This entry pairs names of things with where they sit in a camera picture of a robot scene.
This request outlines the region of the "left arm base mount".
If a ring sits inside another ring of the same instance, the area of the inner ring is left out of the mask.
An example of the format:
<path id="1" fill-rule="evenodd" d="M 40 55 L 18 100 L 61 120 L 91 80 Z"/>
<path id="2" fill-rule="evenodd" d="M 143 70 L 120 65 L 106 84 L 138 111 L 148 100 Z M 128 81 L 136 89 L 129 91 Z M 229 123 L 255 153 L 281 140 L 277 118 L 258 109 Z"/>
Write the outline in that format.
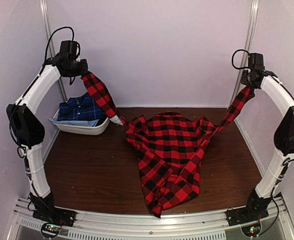
<path id="1" fill-rule="evenodd" d="M 55 225 L 73 226 L 76 212 L 55 207 L 54 196 L 51 192 L 46 197 L 37 197 L 30 193 L 30 200 L 34 206 L 33 218 Z"/>

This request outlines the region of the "white plastic basin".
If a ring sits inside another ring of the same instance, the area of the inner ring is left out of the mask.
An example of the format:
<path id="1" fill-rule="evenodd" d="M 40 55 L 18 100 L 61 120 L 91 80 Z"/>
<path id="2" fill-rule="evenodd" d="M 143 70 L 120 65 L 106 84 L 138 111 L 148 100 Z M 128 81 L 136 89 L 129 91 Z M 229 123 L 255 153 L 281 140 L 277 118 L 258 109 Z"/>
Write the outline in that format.
<path id="1" fill-rule="evenodd" d="M 79 125 L 69 125 L 69 124 L 62 124 L 58 123 L 58 121 L 55 121 L 54 119 L 58 116 L 58 110 L 54 114 L 52 118 L 49 120 L 60 130 L 66 133 L 72 133 L 72 134 L 79 134 L 79 135 L 91 135 L 91 136 L 97 136 L 105 132 L 107 129 L 110 120 L 106 118 L 101 124 L 98 124 L 97 126 L 79 126 Z"/>

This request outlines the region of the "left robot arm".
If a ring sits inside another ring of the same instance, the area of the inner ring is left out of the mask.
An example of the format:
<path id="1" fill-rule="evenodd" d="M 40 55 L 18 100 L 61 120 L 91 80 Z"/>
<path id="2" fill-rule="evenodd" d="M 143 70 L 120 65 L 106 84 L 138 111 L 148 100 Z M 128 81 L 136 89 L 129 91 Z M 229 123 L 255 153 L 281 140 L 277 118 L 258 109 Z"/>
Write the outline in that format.
<path id="1" fill-rule="evenodd" d="M 15 103 L 6 107 L 9 133 L 18 146 L 18 155 L 24 159 L 30 193 L 37 198 L 46 198 L 51 190 L 42 158 L 45 128 L 36 117 L 36 112 L 47 92 L 61 77 L 74 78 L 87 71 L 86 59 L 67 63 L 61 58 L 50 58 Z"/>

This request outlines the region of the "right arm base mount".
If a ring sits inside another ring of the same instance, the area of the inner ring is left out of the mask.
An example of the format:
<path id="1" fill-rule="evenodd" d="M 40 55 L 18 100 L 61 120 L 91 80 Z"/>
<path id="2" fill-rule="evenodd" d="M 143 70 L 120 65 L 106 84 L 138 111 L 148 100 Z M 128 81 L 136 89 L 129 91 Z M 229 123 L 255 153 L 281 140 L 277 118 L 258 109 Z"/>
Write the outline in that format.
<path id="1" fill-rule="evenodd" d="M 253 189 L 244 207 L 229 208 L 225 211 L 229 226 L 242 225 L 268 217 L 267 208 L 271 201 L 271 197 L 259 197 L 255 189 Z"/>

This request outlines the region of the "red black plaid shirt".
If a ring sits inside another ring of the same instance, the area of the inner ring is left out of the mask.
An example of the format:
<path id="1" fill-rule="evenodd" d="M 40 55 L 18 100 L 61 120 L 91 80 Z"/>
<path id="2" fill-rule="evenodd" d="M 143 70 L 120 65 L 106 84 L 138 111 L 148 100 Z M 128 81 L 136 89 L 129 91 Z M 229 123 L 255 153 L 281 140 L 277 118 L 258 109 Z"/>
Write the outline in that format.
<path id="1" fill-rule="evenodd" d="M 106 116 L 124 127 L 127 141 L 137 152 L 145 204 L 157 218 L 163 211 L 199 195 L 201 161 L 211 138 L 233 122 L 246 102 L 255 96 L 252 88 L 243 88 L 217 125 L 204 116 L 190 120 L 177 112 L 127 120 L 98 77 L 87 72 L 81 78 Z"/>

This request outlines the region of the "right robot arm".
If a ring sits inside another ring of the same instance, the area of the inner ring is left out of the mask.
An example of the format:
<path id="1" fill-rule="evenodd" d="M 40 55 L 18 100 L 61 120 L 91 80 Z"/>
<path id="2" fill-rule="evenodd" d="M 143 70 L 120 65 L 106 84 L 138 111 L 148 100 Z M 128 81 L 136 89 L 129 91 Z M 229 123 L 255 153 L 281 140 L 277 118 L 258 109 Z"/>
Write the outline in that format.
<path id="1" fill-rule="evenodd" d="M 283 116 L 274 134 L 275 151 L 268 170 L 250 194 L 248 206 L 243 209 L 243 217 L 253 221 L 262 213 L 262 207 L 271 202 L 275 189 L 294 161 L 294 97 L 271 71 L 245 70 L 241 83 L 263 90 Z"/>

